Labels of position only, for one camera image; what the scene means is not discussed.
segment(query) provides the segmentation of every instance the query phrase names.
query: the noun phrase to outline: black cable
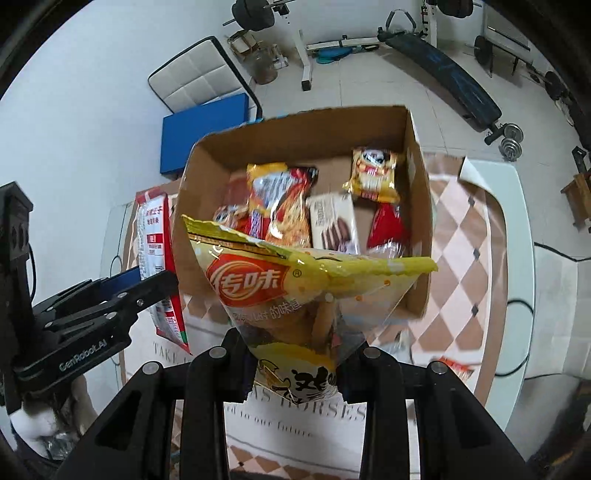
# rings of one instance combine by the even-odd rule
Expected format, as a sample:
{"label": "black cable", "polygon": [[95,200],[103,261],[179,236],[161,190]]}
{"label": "black cable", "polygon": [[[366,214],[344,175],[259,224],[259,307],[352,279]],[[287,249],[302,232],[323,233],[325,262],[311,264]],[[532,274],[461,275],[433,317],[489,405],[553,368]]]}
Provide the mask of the black cable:
{"label": "black cable", "polygon": [[31,267],[33,268],[33,289],[31,290],[31,301],[33,301],[37,292],[37,269],[35,268],[35,255],[33,255],[31,244],[29,244],[29,253],[31,254]]}
{"label": "black cable", "polygon": [[523,359],[523,361],[519,365],[517,365],[517,367],[515,367],[513,370],[511,370],[510,372],[507,372],[506,374],[495,373],[495,377],[505,378],[505,377],[510,377],[511,375],[516,374],[519,370],[521,370],[521,367],[523,367],[529,359],[530,359],[530,355],[527,354],[525,356],[525,358]]}
{"label": "black cable", "polygon": [[507,300],[507,305],[511,305],[512,303],[518,303],[520,305],[523,305],[524,307],[526,307],[530,312],[531,312],[531,316],[534,317],[534,308],[525,300],[522,299],[510,299]]}
{"label": "black cable", "polygon": [[[534,313],[534,308],[525,300],[522,299],[510,299],[507,300],[507,305],[511,305],[512,303],[518,303],[520,305],[523,305],[524,307],[526,307],[530,312],[531,312],[531,316],[532,319],[535,317],[535,313]],[[511,370],[510,372],[504,373],[504,374],[498,374],[495,372],[495,377],[499,377],[499,378],[505,378],[505,377],[510,377],[511,375],[516,374],[519,370],[521,370],[521,367],[523,367],[527,361],[530,359],[530,354],[528,353],[525,358],[523,359],[523,361],[513,370]]]}
{"label": "black cable", "polygon": [[583,381],[583,380],[586,380],[585,378],[583,378],[583,377],[579,377],[578,375],[565,374],[565,373],[562,373],[562,372],[561,372],[561,373],[553,373],[553,374],[540,374],[540,375],[533,375],[533,376],[531,376],[531,377],[524,378],[523,380],[524,380],[524,381],[525,381],[525,380],[534,380],[534,379],[536,379],[536,378],[553,377],[553,376],[555,376],[555,375],[565,375],[565,376],[567,376],[567,377],[571,377],[571,378],[577,378],[578,380],[581,380],[581,381]]}
{"label": "black cable", "polygon": [[544,248],[552,253],[555,253],[556,255],[559,255],[563,258],[567,258],[568,260],[571,260],[573,262],[585,262],[587,260],[591,260],[591,257],[585,257],[585,258],[573,258],[570,255],[564,254],[559,250],[556,250],[554,247],[549,247],[548,245],[544,245],[538,242],[534,242],[534,245],[540,248]]}

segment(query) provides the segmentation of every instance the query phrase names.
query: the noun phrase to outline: yellow chip bag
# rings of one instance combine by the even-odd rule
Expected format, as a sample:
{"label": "yellow chip bag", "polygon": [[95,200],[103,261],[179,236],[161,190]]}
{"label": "yellow chip bag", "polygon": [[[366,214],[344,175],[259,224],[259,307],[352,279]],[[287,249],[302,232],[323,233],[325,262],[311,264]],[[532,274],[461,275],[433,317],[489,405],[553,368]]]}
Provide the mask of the yellow chip bag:
{"label": "yellow chip bag", "polygon": [[431,258],[274,245],[183,215],[199,265],[258,358],[255,381],[293,403],[336,394],[336,367],[381,326]]}
{"label": "yellow chip bag", "polygon": [[343,188],[353,195],[379,203],[399,203],[394,185],[396,166],[403,163],[403,153],[371,148],[353,150],[351,178]]}

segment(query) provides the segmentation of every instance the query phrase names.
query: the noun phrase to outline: screw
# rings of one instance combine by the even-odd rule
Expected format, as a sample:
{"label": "screw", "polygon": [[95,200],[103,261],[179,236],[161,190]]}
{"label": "screw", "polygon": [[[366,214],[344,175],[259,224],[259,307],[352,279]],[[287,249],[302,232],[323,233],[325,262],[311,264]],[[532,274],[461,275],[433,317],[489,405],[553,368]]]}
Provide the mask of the screw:
{"label": "screw", "polygon": [[363,354],[367,358],[376,359],[382,354],[382,352],[379,350],[379,348],[369,346],[363,351]]}
{"label": "screw", "polygon": [[441,375],[447,372],[447,365],[443,362],[433,362],[431,364],[431,370],[433,370],[437,375]]}
{"label": "screw", "polygon": [[209,351],[211,358],[224,358],[226,356],[226,349],[222,346],[215,346]]}
{"label": "screw", "polygon": [[146,375],[153,375],[160,369],[160,365],[156,362],[148,362],[142,367],[142,372]]}

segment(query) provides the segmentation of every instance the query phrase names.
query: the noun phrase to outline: white cushion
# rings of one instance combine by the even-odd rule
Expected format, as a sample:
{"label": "white cushion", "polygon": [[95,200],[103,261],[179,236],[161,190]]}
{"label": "white cushion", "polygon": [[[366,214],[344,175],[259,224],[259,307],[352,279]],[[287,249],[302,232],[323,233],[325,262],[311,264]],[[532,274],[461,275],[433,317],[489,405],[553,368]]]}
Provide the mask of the white cushion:
{"label": "white cushion", "polygon": [[[224,57],[211,40],[198,43],[148,78],[152,90],[174,112],[244,93]],[[256,107],[249,100],[249,117]]]}

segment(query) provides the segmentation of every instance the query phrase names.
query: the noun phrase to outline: cardboard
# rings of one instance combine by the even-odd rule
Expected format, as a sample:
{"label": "cardboard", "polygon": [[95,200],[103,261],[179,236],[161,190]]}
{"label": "cardboard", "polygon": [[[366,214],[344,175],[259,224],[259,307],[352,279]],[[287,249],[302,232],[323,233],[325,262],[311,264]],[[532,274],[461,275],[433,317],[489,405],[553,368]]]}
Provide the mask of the cardboard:
{"label": "cardboard", "polygon": [[[230,175],[249,163],[285,162],[315,166],[318,181],[311,194],[341,192],[350,177],[352,149],[387,148],[407,154],[411,251],[431,256],[433,225],[428,177],[409,111],[403,106],[368,106],[302,112],[208,135],[192,149],[173,216],[173,253],[180,290],[205,304],[213,290],[191,249],[182,214],[211,220],[222,204]],[[355,218],[359,241],[367,242],[376,204],[357,201]],[[403,298],[410,316],[421,317],[427,305],[429,275],[422,275]]]}

